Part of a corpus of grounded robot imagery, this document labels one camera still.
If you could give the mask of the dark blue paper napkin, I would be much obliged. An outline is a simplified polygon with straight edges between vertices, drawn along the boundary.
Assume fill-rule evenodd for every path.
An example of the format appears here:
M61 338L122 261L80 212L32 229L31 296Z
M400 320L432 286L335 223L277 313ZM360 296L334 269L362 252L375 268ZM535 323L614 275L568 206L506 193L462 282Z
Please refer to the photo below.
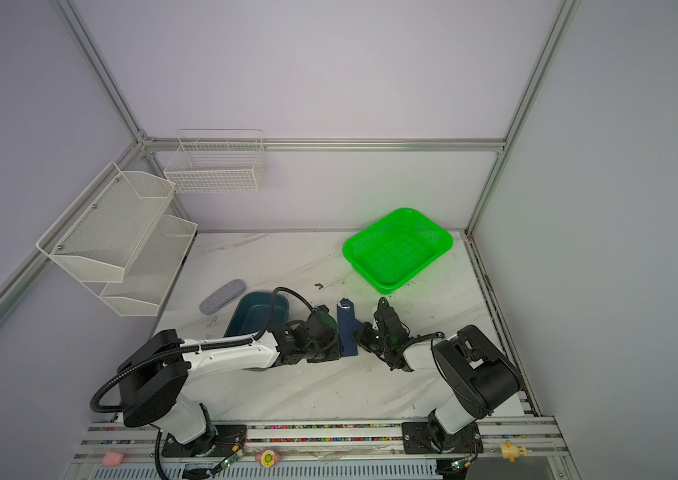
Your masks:
M347 298L337 303L338 332L341 341L341 357L348 358L358 355L358 345L355 333L362 324L355 317L354 304Z

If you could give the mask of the green perforated plastic basket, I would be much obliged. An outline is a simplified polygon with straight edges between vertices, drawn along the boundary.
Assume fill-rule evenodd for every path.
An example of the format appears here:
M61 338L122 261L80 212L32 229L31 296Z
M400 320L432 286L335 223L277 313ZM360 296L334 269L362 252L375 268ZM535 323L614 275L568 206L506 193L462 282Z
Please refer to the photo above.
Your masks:
M397 209L349 238L342 253L382 295L390 294L448 252L451 233L411 208Z

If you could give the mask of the teal plastic utensil tray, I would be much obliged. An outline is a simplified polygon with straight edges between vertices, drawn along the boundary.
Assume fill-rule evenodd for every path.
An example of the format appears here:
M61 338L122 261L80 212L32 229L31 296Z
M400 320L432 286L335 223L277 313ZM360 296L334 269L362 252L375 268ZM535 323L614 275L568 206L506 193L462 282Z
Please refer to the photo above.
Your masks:
M289 301L278 294L274 303L274 311L269 316L269 304L272 293L254 291L241 297L224 337L236 337L257 333L270 320L269 326L283 325L289 317Z

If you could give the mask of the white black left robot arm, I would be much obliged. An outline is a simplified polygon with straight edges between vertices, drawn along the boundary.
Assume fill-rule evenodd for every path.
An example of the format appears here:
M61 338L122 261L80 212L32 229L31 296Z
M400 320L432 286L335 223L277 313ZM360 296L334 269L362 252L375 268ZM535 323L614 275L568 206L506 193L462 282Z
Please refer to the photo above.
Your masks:
M94 392L89 409L119 413L129 428L150 425L183 447L208 450L219 434L207 407L189 399L185 386L222 373L335 361L341 353L336 329L311 329L303 321L217 340L182 340L174 329L163 330Z

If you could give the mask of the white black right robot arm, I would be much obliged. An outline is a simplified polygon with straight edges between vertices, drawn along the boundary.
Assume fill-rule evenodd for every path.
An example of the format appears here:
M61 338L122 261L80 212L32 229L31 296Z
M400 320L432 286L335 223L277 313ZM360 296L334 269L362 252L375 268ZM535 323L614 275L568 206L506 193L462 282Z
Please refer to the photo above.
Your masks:
M444 402L425 422L403 426L408 453L480 453L475 422L491 416L523 386L519 370L478 326L467 325L452 336L411 335L384 297L378 301L374 321L363 323L351 338L390 370L434 370L449 388Z

